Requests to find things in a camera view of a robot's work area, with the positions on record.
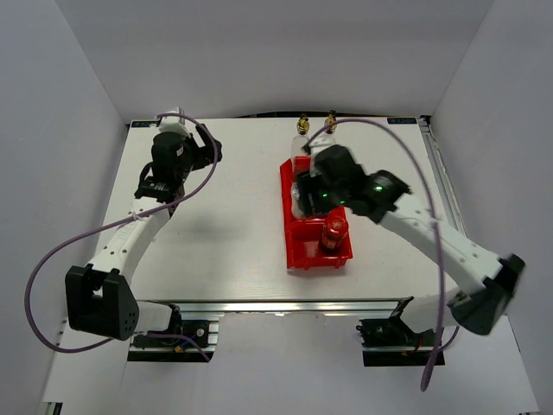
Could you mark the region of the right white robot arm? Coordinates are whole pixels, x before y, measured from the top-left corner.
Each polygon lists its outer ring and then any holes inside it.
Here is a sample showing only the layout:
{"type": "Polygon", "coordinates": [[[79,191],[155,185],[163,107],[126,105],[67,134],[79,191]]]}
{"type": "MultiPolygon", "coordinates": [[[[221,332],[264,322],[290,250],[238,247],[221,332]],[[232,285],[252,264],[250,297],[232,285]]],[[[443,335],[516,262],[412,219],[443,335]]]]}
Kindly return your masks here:
{"type": "Polygon", "coordinates": [[[297,181],[306,215],[348,208],[409,242],[456,283],[444,295],[401,301],[390,316],[396,342],[411,344],[437,322],[460,325],[476,335],[491,333],[525,268],[519,256],[500,257],[433,218],[430,207],[405,182],[383,169],[367,174],[344,146],[314,153],[310,170],[297,181]]]}

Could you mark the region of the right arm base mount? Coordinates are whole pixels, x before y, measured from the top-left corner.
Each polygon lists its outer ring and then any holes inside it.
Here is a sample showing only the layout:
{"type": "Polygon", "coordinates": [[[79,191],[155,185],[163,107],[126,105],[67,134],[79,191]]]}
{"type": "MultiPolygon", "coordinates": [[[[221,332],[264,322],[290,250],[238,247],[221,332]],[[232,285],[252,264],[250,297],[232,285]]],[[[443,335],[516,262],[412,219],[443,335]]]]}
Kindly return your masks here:
{"type": "Polygon", "coordinates": [[[413,331],[401,319],[414,297],[401,299],[391,315],[367,318],[356,326],[365,367],[424,367],[434,347],[435,331],[413,331]]]}

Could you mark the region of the red lid dark jar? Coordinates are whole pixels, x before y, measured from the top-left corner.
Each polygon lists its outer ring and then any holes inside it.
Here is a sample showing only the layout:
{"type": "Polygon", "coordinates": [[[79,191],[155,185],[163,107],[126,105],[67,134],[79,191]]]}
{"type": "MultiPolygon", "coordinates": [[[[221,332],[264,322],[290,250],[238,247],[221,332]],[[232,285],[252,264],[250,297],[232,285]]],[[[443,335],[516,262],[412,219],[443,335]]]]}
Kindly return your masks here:
{"type": "Polygon", "coordinates": [[[348,235],[349,224],[345,217],[329,215],[323,222],[320,247],[327,252],[336,252],[348,235]]]}

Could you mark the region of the steel lid white powder jar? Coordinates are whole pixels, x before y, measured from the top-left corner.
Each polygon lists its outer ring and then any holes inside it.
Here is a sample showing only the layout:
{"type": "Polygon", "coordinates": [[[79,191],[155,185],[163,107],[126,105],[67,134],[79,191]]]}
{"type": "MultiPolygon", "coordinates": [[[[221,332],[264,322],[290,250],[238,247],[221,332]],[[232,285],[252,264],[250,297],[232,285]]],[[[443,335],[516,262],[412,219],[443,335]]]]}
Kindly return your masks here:
{"type": "Polygon", "coordinates": [[[292,182],[292,185],[290,187],[290,196],[291,196],[291,213],[297,220],[300,220],[304,217],[304,215],[299,203],[300,192],[297,187],[297,182],[292,182]]]}

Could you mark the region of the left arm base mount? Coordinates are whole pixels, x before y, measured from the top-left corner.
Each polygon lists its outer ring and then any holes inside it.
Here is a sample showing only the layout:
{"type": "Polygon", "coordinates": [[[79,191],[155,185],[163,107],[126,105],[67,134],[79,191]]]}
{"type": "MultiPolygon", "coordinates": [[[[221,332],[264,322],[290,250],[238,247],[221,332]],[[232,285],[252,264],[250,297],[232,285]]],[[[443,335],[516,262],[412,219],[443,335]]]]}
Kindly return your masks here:
{"type": "Polygon", "coordinates": [[[218,342],[218,315],[182,310],[172,305],[172,315],[163,337],[135,335],[127,354],[128,362],[207,363],[218,342]]]}

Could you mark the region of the clear glass cruet bottle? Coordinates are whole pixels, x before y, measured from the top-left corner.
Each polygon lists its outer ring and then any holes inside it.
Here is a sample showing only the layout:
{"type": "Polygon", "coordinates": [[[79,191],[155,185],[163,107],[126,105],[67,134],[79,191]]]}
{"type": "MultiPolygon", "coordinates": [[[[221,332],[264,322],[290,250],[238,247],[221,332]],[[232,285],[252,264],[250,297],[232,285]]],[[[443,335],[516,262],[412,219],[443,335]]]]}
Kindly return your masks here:
{"type": "Polygon", "coordinates": [[[292,171],[294,175],[309,170],[310,155],[305,149],[303,149],[308,141],[309,128],[310,124],[308,116],[306,114],[302,114],[296,123],[297,134],[292,140],[290,160],[292,162],[292,171]]]}

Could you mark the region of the dark sauce cruet bottle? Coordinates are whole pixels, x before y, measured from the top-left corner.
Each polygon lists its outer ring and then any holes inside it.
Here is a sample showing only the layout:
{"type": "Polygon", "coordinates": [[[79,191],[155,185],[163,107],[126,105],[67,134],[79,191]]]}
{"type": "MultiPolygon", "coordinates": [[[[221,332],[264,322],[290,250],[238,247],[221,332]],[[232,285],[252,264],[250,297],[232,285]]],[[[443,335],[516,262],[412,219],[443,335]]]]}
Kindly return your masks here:
{"type": "Polygon", "coordinates": [[[325,119],[325,131],[317,138],[317,145],[319,147],[327,147],[335,144],[334,132],[336,130],[336,111],[330,110],[327,118],[325,119]]]}

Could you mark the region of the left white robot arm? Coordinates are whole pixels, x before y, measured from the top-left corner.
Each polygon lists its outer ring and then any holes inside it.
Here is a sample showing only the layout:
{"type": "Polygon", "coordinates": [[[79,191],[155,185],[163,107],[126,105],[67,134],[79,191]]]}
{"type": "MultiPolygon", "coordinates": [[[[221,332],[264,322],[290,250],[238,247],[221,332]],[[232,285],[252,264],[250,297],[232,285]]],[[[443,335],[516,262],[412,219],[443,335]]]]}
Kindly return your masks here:
{"type": "Polygon", "coordinates": [[[71,329],[126,341],[135,334],[153,335],[165,345],[181,339],[182,323],[170,303],[137,301],[133,275],[155,236],[187,198],[184,182],[193,171],[212,168],[222,149],[204,124],[195,127],[197,144],[184,127],[165,127],[155,135],[151,160],[140,173],[127,223],[84,266],[65,277],[71,329]]]}

